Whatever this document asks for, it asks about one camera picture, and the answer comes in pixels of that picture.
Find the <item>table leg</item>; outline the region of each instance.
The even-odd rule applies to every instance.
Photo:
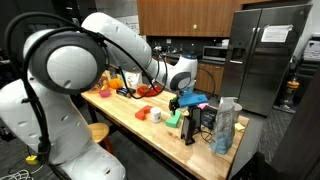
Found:
[[[110,154],[113,154],[113,148],[111,146],[111,143],[110,143],[110,140],[108,137],[104,138],[103,140],[104,142],[104,145],[106,147],[106,150],[110,153]]]
[[[87,102],[87,105],[88,105],[88,111],[89,111],[92,123],[97,123],[98,122],[98,118],[97,118],[97,114],[96,114],[95,108],[88,101],[86,101],[86,102]]]

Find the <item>white wall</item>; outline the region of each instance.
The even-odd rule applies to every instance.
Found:
[[[119,17],[116,19],[118,21],[122,22],[123,24],[126,24],[128,27],[130,27],[130,29],[132,29],[136,33],[140,34],[138,15]]]
[[[104,12],[114,18],[138,15],[137,0],[95,1],[98,12]]]
[[[306,42],[313,33],[320,33],[320,0],[312,0],[313,7],[309,14],[304,31],[297,44],[294,55],[299,57],[303,51]]]

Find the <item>stainless steel refrigerator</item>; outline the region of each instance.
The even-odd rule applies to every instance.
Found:
[[[268,116],[312,5],[237,11],[220,97]]]

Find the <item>green object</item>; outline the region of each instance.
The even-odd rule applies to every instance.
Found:
[[[180,120],[181,112],[176,111],[175,115],[171,114],[171,118],[166,120],[166,126],[177,128],[179,120]]]

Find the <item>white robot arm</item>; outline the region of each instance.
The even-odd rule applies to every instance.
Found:
[[[167,87],[174,91],[187,88],[192,92],[197,60],[181,57],[176,66],[168,65],[166,74],[164,63],[158,67],[158,62],[151,58],[150,46],[112,17],[94,13],[86,18],[82,27],[115,42],[136,59],[137,64],[114,44],[106,42],[107,47],[104,47],[101,42],[79,32],[58,33],[41,43],[30,60],[29,83],[47,117],[51,142],[49,163],[59,166],[74,180],[124,179],[124,167],[92,141],[86,121],[68,95],[93,87],[104,71],[106,61],[129,72],[141,72],[140,66],[153,77],[160,68],[159,82],[165,80]],[[51,31],[31,35],[25,43],[24,56],[38,39]],[[0,118],[25,144],[38,152],[41,129],[30,104],[22,103],[26,98],[25,84],[21,80],[1,89]]]

